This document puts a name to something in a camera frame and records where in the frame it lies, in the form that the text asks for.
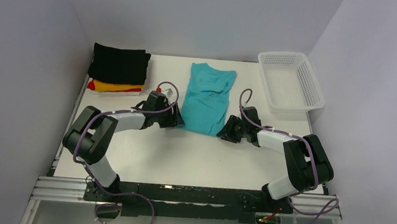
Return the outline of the turquoise t-shirt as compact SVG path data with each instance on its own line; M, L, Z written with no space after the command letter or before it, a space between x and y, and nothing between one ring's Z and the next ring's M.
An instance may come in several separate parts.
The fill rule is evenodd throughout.
M229 92L237 77L234 70L218 70L207 63L193 63L180 110L183 130L215 137L224 127Z

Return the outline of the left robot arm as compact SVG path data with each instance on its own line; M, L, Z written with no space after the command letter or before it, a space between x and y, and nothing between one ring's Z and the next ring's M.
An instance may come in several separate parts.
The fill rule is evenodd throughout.
M184 126L177 102L153 90L146 100L129 110L101 111L87 106L62 139L73 160L81 164L97 186L109 193L119 193L120 177L112 169L106 152L117 132L143 130L157 123L160 128Z

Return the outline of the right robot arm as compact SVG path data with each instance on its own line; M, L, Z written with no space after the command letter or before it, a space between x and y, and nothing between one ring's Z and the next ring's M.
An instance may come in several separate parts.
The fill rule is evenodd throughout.
M268 148L283 155L287 174L264 186L268 199L277 201L315 189L333 179L334 171L317 135L300 137L262 126L255 107L241 107L240 113L241 117L229 117L217 137L232 143L246 139L256 147Z

